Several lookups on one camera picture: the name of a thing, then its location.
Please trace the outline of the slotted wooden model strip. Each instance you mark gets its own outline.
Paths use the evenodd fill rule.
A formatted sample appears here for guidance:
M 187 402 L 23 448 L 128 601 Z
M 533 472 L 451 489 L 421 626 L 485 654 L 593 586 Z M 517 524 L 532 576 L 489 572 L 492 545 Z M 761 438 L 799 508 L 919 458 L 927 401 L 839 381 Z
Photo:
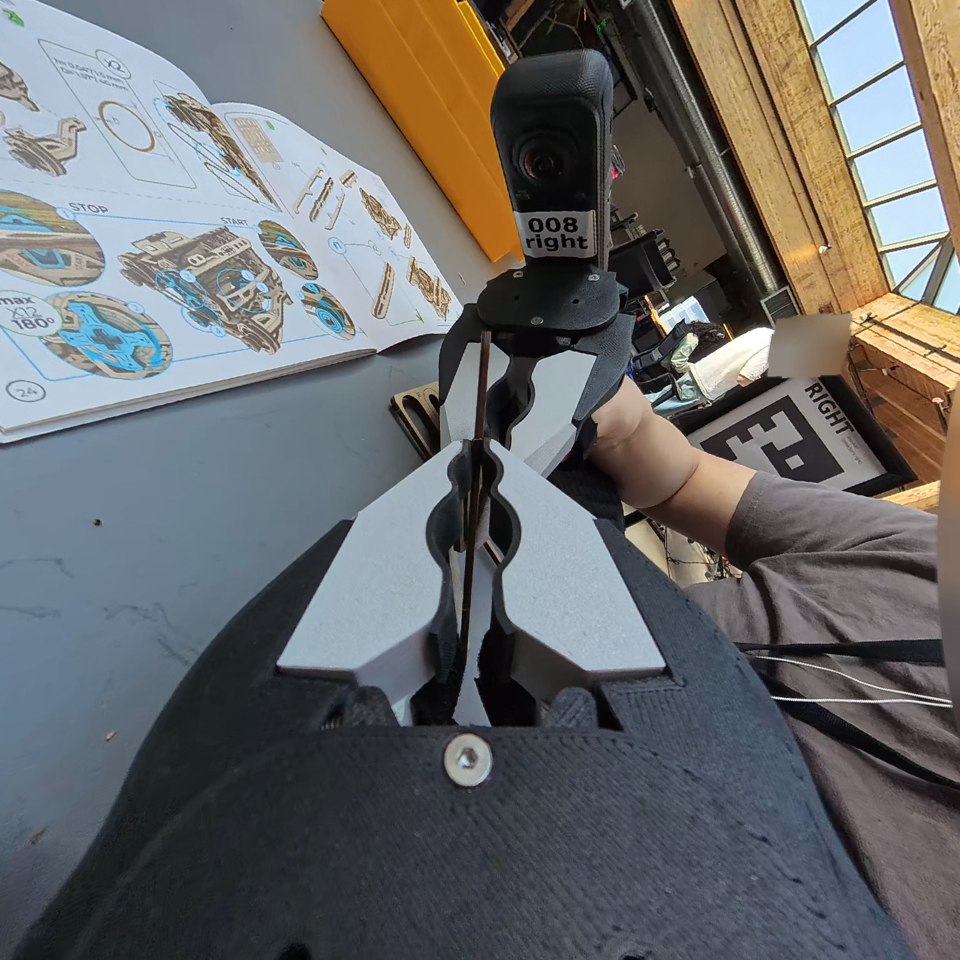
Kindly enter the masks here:
M 470 651 L 470 631 L 473 613 L 474 569 L 481 513 L 483 455 L 486 435 L 486 406 L 489 382 L 492 333 L 481 336 L 477 376 L 476 409 L 473 436 L 469 445 L 470 489 L 465 505 L 464 564 L 462 579 L 462 612 L 460 641 L 465 654 Z

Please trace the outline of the wooden crate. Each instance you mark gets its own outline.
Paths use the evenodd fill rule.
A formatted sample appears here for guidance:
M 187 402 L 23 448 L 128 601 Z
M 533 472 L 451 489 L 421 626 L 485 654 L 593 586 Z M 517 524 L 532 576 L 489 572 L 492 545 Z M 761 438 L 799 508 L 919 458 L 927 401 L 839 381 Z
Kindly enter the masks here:
M 846 381 L 915 474 L 911 486 L 939 481 L 958 411 L 958 317 L 891 293 L 851 319 Z

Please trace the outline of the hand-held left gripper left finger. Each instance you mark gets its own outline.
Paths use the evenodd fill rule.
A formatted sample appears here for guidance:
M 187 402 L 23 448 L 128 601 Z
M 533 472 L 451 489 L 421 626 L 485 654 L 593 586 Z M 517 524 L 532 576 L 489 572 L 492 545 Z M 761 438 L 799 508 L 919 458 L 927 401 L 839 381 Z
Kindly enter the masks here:
M 348 525 L 276 667 L 409 700 L 414 723 L 451 725 L 460 638 L 470 444 L 452 441 Z

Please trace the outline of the stacked yellow plastic bins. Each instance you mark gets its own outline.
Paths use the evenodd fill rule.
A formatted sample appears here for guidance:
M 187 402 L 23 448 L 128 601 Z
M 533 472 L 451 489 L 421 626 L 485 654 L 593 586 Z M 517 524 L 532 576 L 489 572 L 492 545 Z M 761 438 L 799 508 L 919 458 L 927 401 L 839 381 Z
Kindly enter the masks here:
M 473 6 L 327 1 L 321 17 L 487 258 L 522 260 L 490 114 L 505 68 Z

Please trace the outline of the plywood parts sheet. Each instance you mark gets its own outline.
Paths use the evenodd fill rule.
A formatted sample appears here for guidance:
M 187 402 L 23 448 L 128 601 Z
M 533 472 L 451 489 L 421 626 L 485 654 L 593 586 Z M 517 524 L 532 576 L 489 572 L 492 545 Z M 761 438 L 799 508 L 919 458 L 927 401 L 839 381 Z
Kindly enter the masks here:
M 390 412 L 421 459 L 426 461 L 441 448 L 441 402 L 439 382 L 434 381 L 390 398 Z

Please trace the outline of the person's right forearm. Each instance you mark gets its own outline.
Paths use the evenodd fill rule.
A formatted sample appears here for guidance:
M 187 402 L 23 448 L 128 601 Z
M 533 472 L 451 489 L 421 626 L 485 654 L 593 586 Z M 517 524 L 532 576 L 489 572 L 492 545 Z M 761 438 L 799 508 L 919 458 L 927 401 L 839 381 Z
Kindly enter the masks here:
M 629 377 L 592 421 L 596 438 L 587 457 L 611 478 L 623 503 L 727 554 L 727 535 L 755 470 L 691 445 Z

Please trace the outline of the black framed marker sign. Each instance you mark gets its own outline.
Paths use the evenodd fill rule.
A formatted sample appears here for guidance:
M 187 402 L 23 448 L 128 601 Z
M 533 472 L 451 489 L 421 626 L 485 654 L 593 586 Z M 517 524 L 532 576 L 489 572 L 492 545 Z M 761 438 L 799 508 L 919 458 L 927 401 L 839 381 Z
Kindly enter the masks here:
M 675 424 L 707 453 L 755 471 L 876 497 L 916 473 L 839 375 L 763 377 Z

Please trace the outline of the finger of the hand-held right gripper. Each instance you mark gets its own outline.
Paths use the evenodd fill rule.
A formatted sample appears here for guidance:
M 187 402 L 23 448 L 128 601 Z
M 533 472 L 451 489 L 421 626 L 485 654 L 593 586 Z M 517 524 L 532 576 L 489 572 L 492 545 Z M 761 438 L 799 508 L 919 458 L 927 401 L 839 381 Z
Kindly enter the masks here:
M 472 440 L 480 396 L 482 345 L 461 336 L 442 343 L 442 446 Z
M 508 450 L 536 474 L 547 477 L 573 449 L 578 428 L 574 414 L 597 357 L 565 351 L 533 366 L 528 406 L 508 432 Z

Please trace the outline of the skylight window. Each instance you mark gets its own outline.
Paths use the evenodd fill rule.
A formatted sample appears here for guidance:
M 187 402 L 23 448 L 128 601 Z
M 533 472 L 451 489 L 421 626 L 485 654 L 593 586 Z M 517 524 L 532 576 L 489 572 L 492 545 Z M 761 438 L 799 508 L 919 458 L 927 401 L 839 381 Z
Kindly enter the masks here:
M 958 254 L 887 1 L 794 3 L 893 292 L 958 314 Z

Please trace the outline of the metal ventilation duct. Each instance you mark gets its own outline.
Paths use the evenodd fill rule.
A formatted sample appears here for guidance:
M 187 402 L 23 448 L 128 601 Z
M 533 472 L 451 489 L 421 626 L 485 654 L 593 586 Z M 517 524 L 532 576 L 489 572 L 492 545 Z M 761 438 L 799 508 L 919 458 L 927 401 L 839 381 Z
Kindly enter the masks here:
M 668 4 L 633 2 L 629 14 L 641 73 L 656 111 L 678 146 L 738 279 L 747 285 L 771 325 L 798 316 L 786 273 Z

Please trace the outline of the illustrated instruction booklet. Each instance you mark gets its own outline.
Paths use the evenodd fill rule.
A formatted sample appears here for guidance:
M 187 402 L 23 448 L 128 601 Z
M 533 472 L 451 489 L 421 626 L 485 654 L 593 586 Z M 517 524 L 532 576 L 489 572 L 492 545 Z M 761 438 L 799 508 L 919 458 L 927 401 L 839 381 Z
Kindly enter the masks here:
M 2 442 L 443 335 L 381 177 L 40 2 L 2 2 Z

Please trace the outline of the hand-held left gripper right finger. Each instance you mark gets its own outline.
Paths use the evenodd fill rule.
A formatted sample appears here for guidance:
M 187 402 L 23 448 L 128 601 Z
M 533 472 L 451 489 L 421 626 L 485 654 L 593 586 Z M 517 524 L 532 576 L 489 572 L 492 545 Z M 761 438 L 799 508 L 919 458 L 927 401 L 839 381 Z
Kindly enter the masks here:
M 498 554 L 484 636 L 490 724 L 537 724 L 566 689 L 665 678 L 668 667 L 599 521 L 484 441 L 486 538 Z

